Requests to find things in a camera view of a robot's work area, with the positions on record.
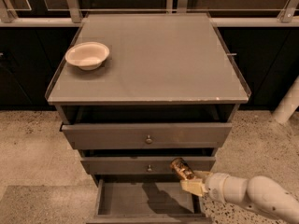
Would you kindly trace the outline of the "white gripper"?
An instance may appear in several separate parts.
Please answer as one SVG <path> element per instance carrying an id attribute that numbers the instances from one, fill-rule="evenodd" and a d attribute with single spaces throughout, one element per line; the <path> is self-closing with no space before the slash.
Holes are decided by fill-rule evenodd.
<path id="1" fill-rule="evenodd" d="M 229 177 L 228 174 L 195 170 L 194 175 L 197 178 L 180 181 L 183 190 L 199 197 L 203 197 L 208 192 L 208 196 L 213 201 L 225 203 L 224 183 Z"/>

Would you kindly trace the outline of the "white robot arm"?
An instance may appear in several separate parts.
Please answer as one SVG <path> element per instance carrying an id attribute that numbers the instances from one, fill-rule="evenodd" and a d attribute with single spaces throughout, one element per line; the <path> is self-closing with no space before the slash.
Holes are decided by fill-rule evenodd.
<path id="1" fill-rule="evenodd" d="M 238 111 L 210 172 L 195 171 L 182 189 L 263 217 L 299 224 L 298 137 L 289 119 L 298 108 L 296 79 L 273 112 Z"/>

